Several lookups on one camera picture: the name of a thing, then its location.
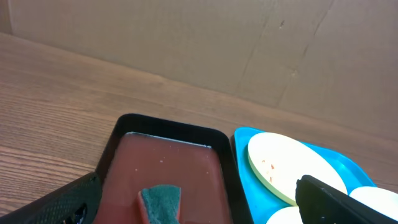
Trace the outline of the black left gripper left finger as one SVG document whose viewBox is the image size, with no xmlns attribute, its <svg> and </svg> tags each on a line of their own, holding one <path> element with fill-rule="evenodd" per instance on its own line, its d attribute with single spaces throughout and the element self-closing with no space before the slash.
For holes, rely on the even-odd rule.
<svg viewBox="0 0 398 224">
<path fill-rule="evenodd" d="M 1 217 L 1 224 L 93 223 L 102 196 L 94 172 Z"/>
</svg>

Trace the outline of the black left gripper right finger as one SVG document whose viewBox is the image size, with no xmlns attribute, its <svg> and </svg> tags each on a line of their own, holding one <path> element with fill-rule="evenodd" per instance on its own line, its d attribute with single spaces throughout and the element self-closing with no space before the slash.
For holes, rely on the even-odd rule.
<svg viewBox="0 0 398 224">
<path fill-rule="evenodd" d="M 295 200 L 303 224 L 397 224 L 311 175 L 297 181 Z"/>
</svg>

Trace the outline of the yellow plate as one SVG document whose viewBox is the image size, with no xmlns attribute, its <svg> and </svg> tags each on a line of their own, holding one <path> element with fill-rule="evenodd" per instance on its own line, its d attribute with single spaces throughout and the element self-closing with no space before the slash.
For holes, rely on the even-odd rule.
<svg viewBox="0 0 398 224">
<path fill-rule="evenodd" d="M 303 224 L 298 207 L 285 207 L 275 212 L 266 224 Z"/>
</svg>

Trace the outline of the yellow-green plate with red stain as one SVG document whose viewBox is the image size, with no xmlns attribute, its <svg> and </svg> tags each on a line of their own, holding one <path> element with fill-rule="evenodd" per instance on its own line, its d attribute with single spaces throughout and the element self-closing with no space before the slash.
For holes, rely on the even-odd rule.
<svg viewBox="0 0 398 224">
<path fill-rule="evenodd" d="M 347 194 L 337 171 L 301 142 L 277 133 L 258 133 L 248 142 L 248 161 L 261 183 L 275 196 L 296 206 L 296 182 L 310 175 Z"/>
</svg>

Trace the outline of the light blue plate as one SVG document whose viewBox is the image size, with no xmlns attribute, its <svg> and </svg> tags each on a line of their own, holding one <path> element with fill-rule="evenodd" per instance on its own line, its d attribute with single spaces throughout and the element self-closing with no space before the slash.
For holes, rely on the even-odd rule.
<svg viewBox="0 0 398 224">
<path fill-rule="evenodd" d="M 363 186 L 354 189 L 349 196 L 397 221 L 397 193 L 379 187 Z"/>
</svg>

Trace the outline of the green and orange sponge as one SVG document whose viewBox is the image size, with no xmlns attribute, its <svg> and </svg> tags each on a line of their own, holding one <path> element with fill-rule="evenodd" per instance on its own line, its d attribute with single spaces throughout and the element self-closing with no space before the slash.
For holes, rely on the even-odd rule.
<svg viewBox="0 0 398 224">
<path fill-rule="evenodd" d="M 142 189 L 137 196 L 142 222 L 145 224 L 179 224 L 181 188 L 156 185 Z"/>
</svg>

